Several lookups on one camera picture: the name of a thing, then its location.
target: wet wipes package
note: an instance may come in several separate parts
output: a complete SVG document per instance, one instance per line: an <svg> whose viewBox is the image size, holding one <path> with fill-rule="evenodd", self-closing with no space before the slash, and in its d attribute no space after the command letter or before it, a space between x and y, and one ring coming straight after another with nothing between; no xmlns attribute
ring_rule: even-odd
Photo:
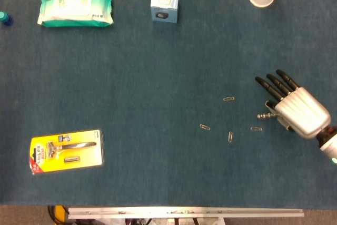
<svg viewBox="0 0 337 225"><path fill-rule="evenodd" d="M39 25L61 26L109 26L112 0L41 0Z"/></svg>

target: small cardboard box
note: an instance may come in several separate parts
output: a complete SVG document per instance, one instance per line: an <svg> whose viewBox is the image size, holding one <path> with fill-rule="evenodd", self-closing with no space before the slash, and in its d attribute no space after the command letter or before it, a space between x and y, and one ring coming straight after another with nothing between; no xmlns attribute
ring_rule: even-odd
<svg viewBox="0 0 337 225"><path fill-rule="evenodd" d="M177 22L178 0L151 0L152 20Z"/></svg>

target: table surface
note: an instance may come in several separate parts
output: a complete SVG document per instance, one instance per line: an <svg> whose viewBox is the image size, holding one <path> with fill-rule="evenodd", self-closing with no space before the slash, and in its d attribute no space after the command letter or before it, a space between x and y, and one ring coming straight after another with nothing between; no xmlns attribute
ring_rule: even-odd
<svg viewBox="0 0 337 225"><path fill-rule="evenodd" d="M45 28L41 0L0 0L0 203L337 208L336 167L256 118L254 80L283 69L336 119L337 0L179 2L177 24L114 0L113 26ZM95 128L104 166L31 174L31 137Z"/></svg>

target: paper clip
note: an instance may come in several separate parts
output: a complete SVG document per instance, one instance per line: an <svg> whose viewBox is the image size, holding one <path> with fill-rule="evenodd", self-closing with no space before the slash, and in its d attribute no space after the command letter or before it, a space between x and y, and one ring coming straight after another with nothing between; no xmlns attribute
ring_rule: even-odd
<svg viewBox="0 0 337 225"><path fill-rule="evenodd" d="M209 126L205 126L203 124L200 124L199 127L201 127L204 130L211 130L211 128Z"/></svg>
<svg viewBox="0 0 337 225"><path fill-rule="evenodd" d="M228 133L228 142L231 143L233 140L233 133L232 132L229 132Z"/></svg>
<svg viewBox="0 0 337 225"><path fill-rule="evenodd" d="M251 131L262 132L262 128L259 128L258 126L252 126Z"/></svg>
<svg viewBox="0 0 337 225"><path fill-rule="evenodd" d="M224 97L223 101L234 101L235 98L234 97Z"/></svg>

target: yellow blister pack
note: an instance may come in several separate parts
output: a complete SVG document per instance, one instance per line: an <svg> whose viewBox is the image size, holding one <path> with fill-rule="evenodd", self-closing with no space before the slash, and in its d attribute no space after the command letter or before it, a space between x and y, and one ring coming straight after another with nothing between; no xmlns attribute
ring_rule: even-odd
<svg viewBox="0 0 337 225"><path fill-rule="evenodd" d="M29 164L33 174L103 165L99 129L34 137Z"/></svg>

